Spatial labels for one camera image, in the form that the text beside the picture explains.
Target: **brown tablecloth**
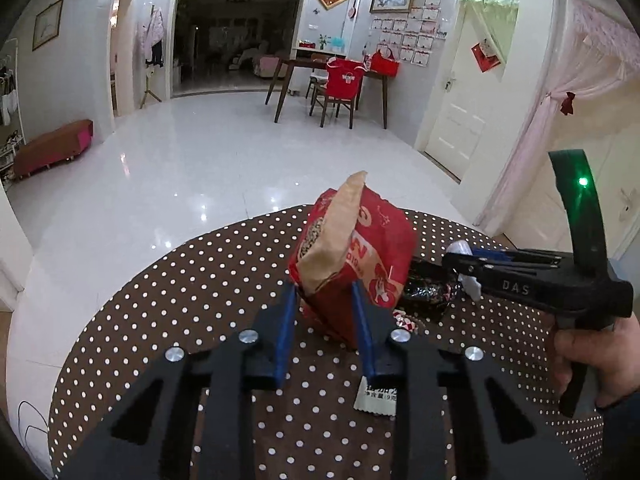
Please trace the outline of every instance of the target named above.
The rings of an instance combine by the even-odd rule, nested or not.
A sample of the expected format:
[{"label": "brown tablecloth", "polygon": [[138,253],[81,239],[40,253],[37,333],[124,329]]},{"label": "brown tablecloth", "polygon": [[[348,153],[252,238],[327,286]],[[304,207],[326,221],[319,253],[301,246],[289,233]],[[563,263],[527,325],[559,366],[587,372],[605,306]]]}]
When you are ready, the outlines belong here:
[{"label": "brown tablecloth", "polygon": [[[277,297],[286,279],[289,255],[308,211],[309,206],[293,207],[194,238],[133,278],[100,309],[73,346],[54,390],[49,447],[56,474],[167,347],[178,344],[196,352],[251,326],[258,309]],[[415,254],[437,264],[460,238],[498,248],[460,224],[405,213],[418,231]],[[586,472],[592,472],[600,455],[602,420],[596,413],[569,420],[557,411],[546,380],[546,332],[537,311],[489,297],[479,303],[466,299],[457,301],[442,322],[426,323],[422,332],[442,349],[460,352],[474,345],[488,352],[526,391]],[[285,389],[254,395],[257,478],[388,478],[394,423],[353,409],[359,368],[357,355],[298,318]],[[446,402],[443,414],[448,417]],[[447,439],[452,444],[448,432]],[[194,467],[199,451],[196,435]]]}]

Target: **hanging jacket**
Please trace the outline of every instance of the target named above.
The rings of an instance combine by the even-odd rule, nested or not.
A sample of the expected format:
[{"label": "hanging jacket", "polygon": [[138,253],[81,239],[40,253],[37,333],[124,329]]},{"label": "hanging jacket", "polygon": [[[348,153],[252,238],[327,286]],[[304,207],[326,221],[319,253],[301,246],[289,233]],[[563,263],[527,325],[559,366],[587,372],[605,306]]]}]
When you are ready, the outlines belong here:
[{"label": "hanging jacket", "polygon": [[148,25],[142,26],[142,51],[145,53],[145,60],[151,61],[153,46],[164,38],[164,24],[162,23],[162,10],[155,6],[151,12],[151,19]]}]

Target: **metal bolt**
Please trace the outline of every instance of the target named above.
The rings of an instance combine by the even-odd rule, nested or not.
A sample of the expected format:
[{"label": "metal bolt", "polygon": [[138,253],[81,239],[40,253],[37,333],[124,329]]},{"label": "metal bolt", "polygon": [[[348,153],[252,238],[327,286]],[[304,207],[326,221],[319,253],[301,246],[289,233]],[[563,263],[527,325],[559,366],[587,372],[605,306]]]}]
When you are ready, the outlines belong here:
[{"label": "metal bolt", "polygon": [[249,345],[258,341],[258,333],[251,329],[242,330],[242,332],[238,334],[238,339],[245,345]]},{"label": "metal bolt", "polygon": [[484,357],[484,352],[477,346],[470,346],[465,350],[465,356],[470,361],[481,361]]},{"label": "metal bolt", "polygon": [[172,346],[164,353],[164,358],[172,363],[177,363],[184,359],[184,350],[179,346]]},{"label": "metal bolt", "polygon": [[406,343],[411,339],[411,334],[405,330],[404,328],[396,328],[391,333],[391,339],[393,339],[396,343]]}]

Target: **red tassel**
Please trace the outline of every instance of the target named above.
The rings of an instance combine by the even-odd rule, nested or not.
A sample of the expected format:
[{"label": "red tassel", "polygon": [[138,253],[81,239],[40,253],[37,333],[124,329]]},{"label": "red tassel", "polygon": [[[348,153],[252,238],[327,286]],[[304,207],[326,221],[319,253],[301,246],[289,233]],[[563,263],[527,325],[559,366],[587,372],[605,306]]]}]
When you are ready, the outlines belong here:
[{"label": "red tassel", "polygon": [[567,98],[564,101],[562,101],[560,111],[564,115],[573,115],[575,94],[573,92],[567,92],[566,95],[567,95]]}]

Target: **wooden table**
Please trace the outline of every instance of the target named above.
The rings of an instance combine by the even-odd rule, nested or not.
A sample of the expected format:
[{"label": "wooden table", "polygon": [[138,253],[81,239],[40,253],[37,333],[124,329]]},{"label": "wooden table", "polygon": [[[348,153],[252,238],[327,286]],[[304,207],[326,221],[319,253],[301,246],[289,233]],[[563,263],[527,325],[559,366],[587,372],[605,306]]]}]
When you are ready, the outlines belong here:
[{"label": "wooden table", "polygon": [[[79,334],[55,385],[48,416],[54,473],[60,473],[110,406],[166,348],[177,344],[186,352],[198,352],[215,347],[250,327],[256,313],[273,304],[310,209],[294,206],[195,237],[107,301]],[[486,249],[501,247],[455,222],[412,210],[404,213],[416,229],[414,255],[435,264],[455,240]],[[388,479],[394,423],[353,409],[362,376],[359,357],[310,330],[302,315],[297,322],[285,386],[277,392],[254,392],[256,479]],[[415,334],[442,350],[483,348],[589,471],[600,451],[602,421],[596,413],[587,420],[568,420],[558,413],[546,380],[545,335],[538,311],[488,295],[477,303],[456,300],[441,323],[425,320]],[[206,400],[203,394],[201,416]],[[447,420],[446,403],[442,410]],[[202,418],[198,421],[192,478],[202,434]],[[453,444],[449,431],[444,437],[443,446]],[[453,449],[446,453],[451,469]],[[455,474],[452,469],[446,478]]]},{"label": "wooden table", "polygon": [[[304,58],[296,58],[296,59],[290,59],[290,58],[283,58],[281,57],[278,60],[278,66],[276,67],[276,71],[273,73],[273,79],[271,80],[271,84],[269,85],[269,92],[267,93],[267,99],[265,100],[264,104],[268,105],[269,104],[269,99],[271,99],[271,93],[273,92],[273,88],[276,85],[277,81],[278,81],[278,74],[280,73],[280,69],[282,68],[282,65],[286,64],[287,65],[287,74],[284,77],[284,81],[282,83],[282,88],[280,89],[280,98],[278,99],[278,107],[276,108],[276,117],[274,119],[273,122],[277,123],[278,120],[280,119],[280,113],[282,111],[282,105],[284,104],[284,99],[287,95],[287,90],[289,90],[289,83],[291,82],[291,76],[293,75],[293,69],[296,67],[303,67],[303,68],[313,68],[315,70],[325,70],[326,69],[326,63],[324,61],[316,61],[316,60],[311,60],[311,59],[304,59]],[[382,81],[382,121],[383,121],[383,127],[386,130],[386,126],[387,126],[387,113],[388,113],[388,83],[389,83],[389,77],[386,75],[383,75],[379,72],[373,72],[371,70],[369,70],[366,74],[365,77],[371,77],[373,79],[380,79],[380,81]],[[356,99],[356,110],[358,109],[358,106],[360,105],[360,93],[362,92],[362,81],[360,82],[360,88],[358,89],[358,97]]]}]

